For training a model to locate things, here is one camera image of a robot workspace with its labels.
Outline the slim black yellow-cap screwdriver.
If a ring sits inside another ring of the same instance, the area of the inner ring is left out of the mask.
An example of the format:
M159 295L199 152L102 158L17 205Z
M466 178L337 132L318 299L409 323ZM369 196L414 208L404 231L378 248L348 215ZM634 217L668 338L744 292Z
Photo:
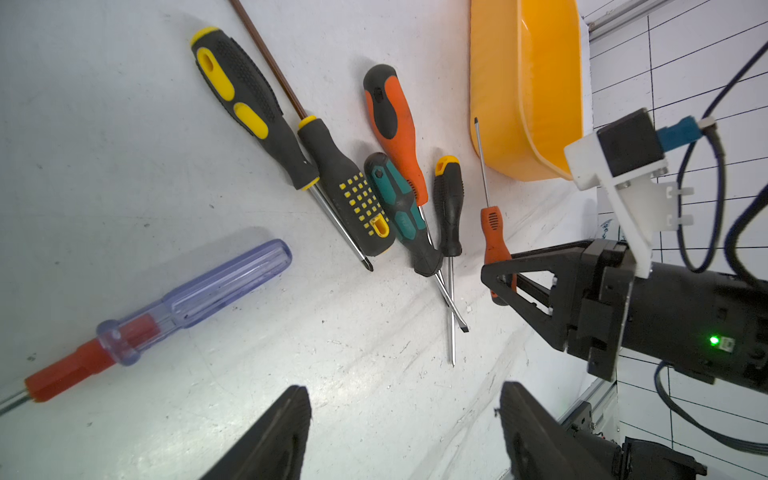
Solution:
M462 254L460 243L460 217L464 201L464 186L459 160L454 156L442 157L435 168L435 212L440 225L440 250L446 259L446 289L452 300L454 295L454 258Z

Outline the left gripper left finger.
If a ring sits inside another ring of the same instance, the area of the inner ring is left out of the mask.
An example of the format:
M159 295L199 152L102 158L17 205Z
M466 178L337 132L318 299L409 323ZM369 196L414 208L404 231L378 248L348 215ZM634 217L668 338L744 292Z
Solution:
M312 409L306 387L292 385L203 477L298 479Z

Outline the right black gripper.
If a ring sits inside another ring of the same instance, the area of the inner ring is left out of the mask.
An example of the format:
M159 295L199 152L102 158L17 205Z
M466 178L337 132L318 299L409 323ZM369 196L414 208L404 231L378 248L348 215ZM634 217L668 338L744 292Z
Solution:
M534 282L533 272L551 273L554 283ZM552 348L567 349L587 362L589 374L611 381L634 273L626 243L581 240L485 265L481 281Z

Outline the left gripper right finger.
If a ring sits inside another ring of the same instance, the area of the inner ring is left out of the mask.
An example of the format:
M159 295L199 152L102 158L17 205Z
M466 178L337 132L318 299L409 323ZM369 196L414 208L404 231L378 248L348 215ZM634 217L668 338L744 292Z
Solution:
M519 382L501 390L499 416L515 479L621 479L623 448L598 458Z

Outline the small orange black screwdriver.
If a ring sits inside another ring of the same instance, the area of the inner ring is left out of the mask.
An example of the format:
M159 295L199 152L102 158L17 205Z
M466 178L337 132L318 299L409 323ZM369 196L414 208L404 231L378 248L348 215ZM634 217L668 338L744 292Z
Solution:
M486 207L481 210L481 227L486 243L484 265L487 266L493 263L510 260L511 254L504 240L503 217L501 211L498 206L491 205L479 119L475 117L473 123L477 141L477 151L480 157L481 175L486 201Z

